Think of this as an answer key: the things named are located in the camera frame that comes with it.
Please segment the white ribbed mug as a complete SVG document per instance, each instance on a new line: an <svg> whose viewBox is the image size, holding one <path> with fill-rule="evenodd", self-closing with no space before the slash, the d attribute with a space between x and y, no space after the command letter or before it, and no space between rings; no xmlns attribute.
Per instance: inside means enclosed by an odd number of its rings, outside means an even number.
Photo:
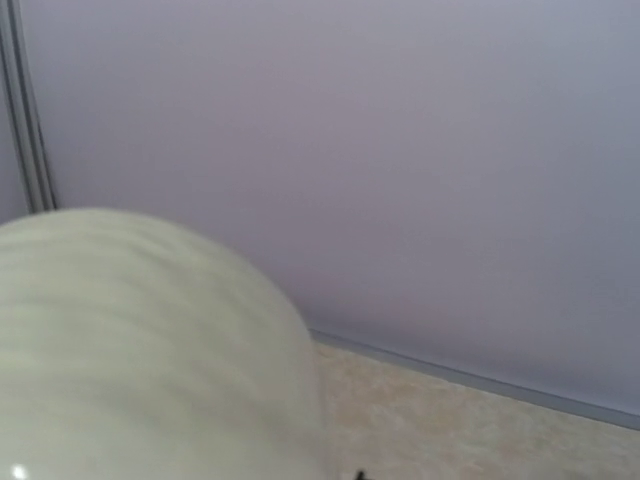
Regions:
<svg viewBox="0 0 640 480"><path fill-rule="evenodd" d="M300 314L176 224L72 209L1 228L5 479L332 479Z"/></svg>

